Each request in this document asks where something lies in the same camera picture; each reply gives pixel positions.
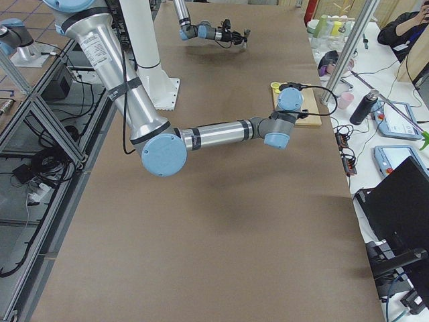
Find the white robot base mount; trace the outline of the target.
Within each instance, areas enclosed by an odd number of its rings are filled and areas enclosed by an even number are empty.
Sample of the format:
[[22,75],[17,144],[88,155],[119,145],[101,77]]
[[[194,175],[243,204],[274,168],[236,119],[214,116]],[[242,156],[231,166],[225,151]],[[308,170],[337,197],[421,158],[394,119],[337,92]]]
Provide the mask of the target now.
[[153,68],[139,67],[137,74],[157,110],[175,109],[180,79],[170,78],[160,65]]

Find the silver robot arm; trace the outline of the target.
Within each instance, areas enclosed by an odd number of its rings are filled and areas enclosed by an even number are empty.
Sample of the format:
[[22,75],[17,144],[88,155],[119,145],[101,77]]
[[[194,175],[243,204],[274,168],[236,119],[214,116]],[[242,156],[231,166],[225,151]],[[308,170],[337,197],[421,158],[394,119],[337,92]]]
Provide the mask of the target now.
[[247,48],[250,29],[245,28],[243,33],[231,29],[231,20],[224,19],[220,26],[213,27],[209,21],[202,20],[198,24],[193,24],[190,18],[186,2],[183,0],[173,0],[178,23],[180,26],[180,38],[184,41],[192,38],[202,38],[216,42],[221,48],[228,49],[232,45],[240,45],[242,49]]
[[59,34],[75,40],[105,86],[110,100],[131,131],[130,141],[146,170],[171,176],[185,165],[189,151],[261,138],[283,150],[297,120],[308,116],[302,108],[302,85],[280,87],[278,102],[269,117],[175,128],[159,114],[172,110],[180,81],[162,68],[154,23],[146,1],[121,1],[135,63],[124,53],[113,29],[113,14],[106,1],[48,1]]

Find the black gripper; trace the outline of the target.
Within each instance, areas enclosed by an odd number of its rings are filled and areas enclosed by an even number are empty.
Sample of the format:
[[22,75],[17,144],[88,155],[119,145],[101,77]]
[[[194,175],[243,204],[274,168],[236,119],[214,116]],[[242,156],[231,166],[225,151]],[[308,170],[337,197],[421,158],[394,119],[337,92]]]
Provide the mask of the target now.
[[248,38],[251,33],[250,29],[244,29],[242,34],[239,34],[236,31],[231,31],[229,29],[222,29],[221,32],[221,41],[222,42],[232,42],[235,44],[235,47],[240,50],[246,50],[247,49],[247,40],[244,39],[239,43],[239,36],[241,38]]

